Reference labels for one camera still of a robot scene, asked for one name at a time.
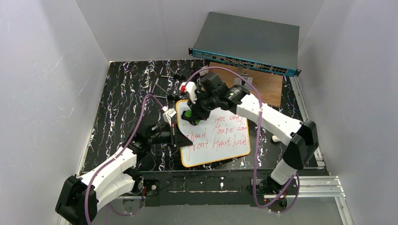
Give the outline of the yellow framed whiteboard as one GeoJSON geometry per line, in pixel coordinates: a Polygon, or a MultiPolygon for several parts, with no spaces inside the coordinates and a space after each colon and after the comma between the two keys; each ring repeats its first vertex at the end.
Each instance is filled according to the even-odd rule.
{"type": "Polygon", "coordinates": [[[246,156],[251,152],[246,118],[218,108],[211,111],[207,120],[194,126],[181,117],[189,110],[187,103],[181,100],[176,104],[179,129],[192,141],[191,146],[180,148],[184,167],[246,156]]]}

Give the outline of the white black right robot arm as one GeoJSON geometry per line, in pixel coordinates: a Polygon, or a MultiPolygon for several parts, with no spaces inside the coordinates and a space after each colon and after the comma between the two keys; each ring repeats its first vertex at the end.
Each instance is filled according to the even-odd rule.
{"type": "Polygon", "coordinates": [[[182,118],[192,125],[208,119],[212,110],[222,109],[256,122],[286,145],[281,161],[267,179],[252,184],[258,195],[282,191],[288,180],[306,166],[319,146],[315,122],[288,117],[263,103],[243,85],[228,87],[215,73],[203,76],[199,85],[184,82],[179,90],[189,97],[190,112],[183,112],[182,118]]]}

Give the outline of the white pvc elbow near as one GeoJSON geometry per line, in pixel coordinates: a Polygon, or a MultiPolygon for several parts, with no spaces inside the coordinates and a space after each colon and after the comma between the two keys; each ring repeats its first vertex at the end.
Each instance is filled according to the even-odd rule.
{"type": "Polygon", "coordinates": [[[272,142],[273,143],[279,143],[279,142],[281,142],[281,140],[277,136],[272,135],[272,142]]]}

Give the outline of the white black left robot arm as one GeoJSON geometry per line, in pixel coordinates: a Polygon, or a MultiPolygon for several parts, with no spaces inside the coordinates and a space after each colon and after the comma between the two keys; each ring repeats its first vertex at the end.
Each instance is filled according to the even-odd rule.
{"type": "Polygon", "coordinates": [[[185,147],[193,142],[176,122],[137,126],[113,156],[90,172],[65,180],[55,212],[72,225],[89,225],[115,198],[131,191],[141,193],[143,177],[134,166],[155,144],[185,147]]]}

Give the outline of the green black whiteboard eraser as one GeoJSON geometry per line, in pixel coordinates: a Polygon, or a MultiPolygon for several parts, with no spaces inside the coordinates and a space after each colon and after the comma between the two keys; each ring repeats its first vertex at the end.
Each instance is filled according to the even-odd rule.
{"type": "Polygon", "coordinates": [[[193,126],[196,126],[200,123],[200,119],[198,118],[198,116],[194,115],[191,110],[183,111],[181,118],[182,120],[189,122],[193,126]]]}

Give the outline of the white pvc elbow far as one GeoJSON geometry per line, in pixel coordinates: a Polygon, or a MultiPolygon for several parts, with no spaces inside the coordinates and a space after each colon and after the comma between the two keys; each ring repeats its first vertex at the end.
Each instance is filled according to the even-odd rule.
{"type": "Polygon", "coordinates": [[[201,68],[201,71],[199,72],[199,75],[202,77],[202,76],[205,76],[207,73],[209,73],[208,66],[203,66],[201,68]]]}

